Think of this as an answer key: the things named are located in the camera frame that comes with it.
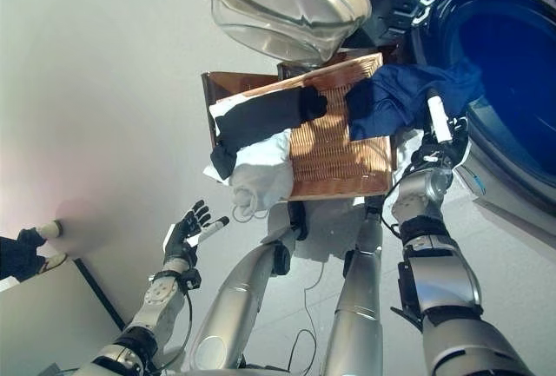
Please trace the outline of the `robot left hand black glove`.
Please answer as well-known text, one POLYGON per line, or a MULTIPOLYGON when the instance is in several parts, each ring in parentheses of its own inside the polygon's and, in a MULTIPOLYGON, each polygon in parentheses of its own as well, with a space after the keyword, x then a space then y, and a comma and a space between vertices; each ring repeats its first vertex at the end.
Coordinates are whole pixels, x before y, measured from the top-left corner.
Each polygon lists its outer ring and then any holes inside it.
POLYGON ((205 201, 197 201, 181 220, 170 225, 162 244, 163 265, 166 267, 172 261, 182 261, 187 268, 195 267, 199 244, 228 224, 227 216, 212 220, 205 201))

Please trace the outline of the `robot right hand black glove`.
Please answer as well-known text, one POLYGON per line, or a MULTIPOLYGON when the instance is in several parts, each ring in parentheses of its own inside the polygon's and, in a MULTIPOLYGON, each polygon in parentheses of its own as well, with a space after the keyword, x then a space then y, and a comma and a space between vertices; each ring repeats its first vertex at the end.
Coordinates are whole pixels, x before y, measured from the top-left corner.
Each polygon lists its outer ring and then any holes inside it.
POLYGON ((440 93, 428 89, 427 110, 420 146, 411 155, 404 174, 412 174, 426 168, 452 171, 465 161, 468 148, 468 120, 465 114, 449 117, 440 93))

